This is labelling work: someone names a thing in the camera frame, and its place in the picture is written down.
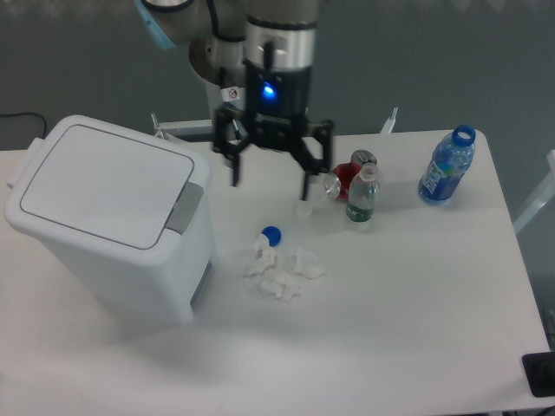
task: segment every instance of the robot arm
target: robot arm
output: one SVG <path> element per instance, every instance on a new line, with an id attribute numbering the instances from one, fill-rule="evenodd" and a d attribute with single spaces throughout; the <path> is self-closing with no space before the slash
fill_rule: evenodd
<path id="1" fill-rule="evenodd" d="M 176 45 L 213 34 L 245 39 L 246 0 L 139 0 Z"/>
<path id="2" fill-rule="evenodd" d="M 216 111 L 212 149 L 231 162 L 233 185 L 240 178 L 240 153 L 250 144 L 289 152 L 304 171 L 301 198 L 306 199 L 310 175 L 327 172 L 332 154 L 333 123 L 310 124 L 306 117 L 319 0 L 142 2 L 174 42 L 212 33 L 217 43 L 231 50 L 234 42 L 242 42 L 241 34 L 245 33 L 245 56 L 237 68 L 212 61 L 221 65 L 221 74 L 240 71 L 245 83 L 244 109 L 227 102 Z M 230 125 L 237 122 L 246 134 L 231 141 Z M 322 145 L 321 159 L 315 159 L 304 143 L 308 134 Z"/>

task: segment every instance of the small water bottle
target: small water bottle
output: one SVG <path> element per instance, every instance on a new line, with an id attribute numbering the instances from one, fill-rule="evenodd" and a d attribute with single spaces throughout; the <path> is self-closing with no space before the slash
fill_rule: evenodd
<path id="1" fill-rule="evenodd" d="M 475 139 L 474 129 L 463 124 L 437 145 L 428 170 L 418 185 L 420 196 L 425 202 L 441 205 L 451 198 L 472 163 Z"/>
<path id="2" fill-rule="evenodd" d="M 356 223 L 368 221 L 374 213 L 378 189 L 378 166 L 364 164 L 350 183 L 347 217 Z"/>

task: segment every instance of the white table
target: white table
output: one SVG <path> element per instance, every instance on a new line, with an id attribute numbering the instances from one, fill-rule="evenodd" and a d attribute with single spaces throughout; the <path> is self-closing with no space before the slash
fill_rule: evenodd
<path id="1" fill-rule="evenodd" d="M 436 415 L 549 406 L 520 357 L 547 351 L 484 136 L 451 204 L 416 184 L 445 132 L 336 138 L 378 158 L 371 228 L 344 205 L 297 218 L 301 172 L 249 148 L 239 188 L 207 144 L 219 251 L 193 325 L 157 330 L 109 312 L 37 241 L 0 219 L 0 414 Z M 21 152 L 0 153 L 0 179 Z M 0 187 L 0 204 L 9 195 Z M 329 273 L 291 302 L 243 278 L 257 233 L 281 227 Z"/>

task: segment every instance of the black object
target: black object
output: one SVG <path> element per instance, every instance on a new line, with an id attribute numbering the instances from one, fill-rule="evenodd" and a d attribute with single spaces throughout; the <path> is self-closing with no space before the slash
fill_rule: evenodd
<path id="1" fill-rule="evenodd" d="M 21 116 L 26 116 L 26 115 L 41 119 L 41 121 L 42 121 L 42 136 L 41 136 L 41 139 L 44 139 L 44 136 L 46 136 L 47 124 L 46 124 L 46 119 L 44 118 L 44 116 L 42 114 L 33 113 L 33 112 L 29 112 L 29 111 L 24 112 L 24 113 L 0 114 L 0 119 L 10 119 L 10 118 L 13 118 L 13 117 L 21 117 Z"/>
<path id="2" fill-rule="evenodd" d="M 555 396 L 555 353 L 526 354 L 522 364 L 535 397 Z"/>

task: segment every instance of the gray wall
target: gray wall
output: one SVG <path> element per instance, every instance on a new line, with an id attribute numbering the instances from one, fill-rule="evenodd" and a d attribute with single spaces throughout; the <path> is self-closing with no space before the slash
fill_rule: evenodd
<path id="1" fill-rule="evenodd" d="M 396 131 L 474 124 L 514 214 L 555 148 L 554 40 L 552 0 L 323 0 L 310 117 L 375 133 L 398 105 Z M 38 111 L 51 126 L 85 114 L 149 133 L 151 111 L 207 118 L 186 57 L 154 47 L 132 0 L 3 1 L 0 112 Z M 0 120 L 0 148 L 25 148 L 39 131 Z M 554 231 L 550 205 L 519 240 L 540 306 L 555 305 Z"/>

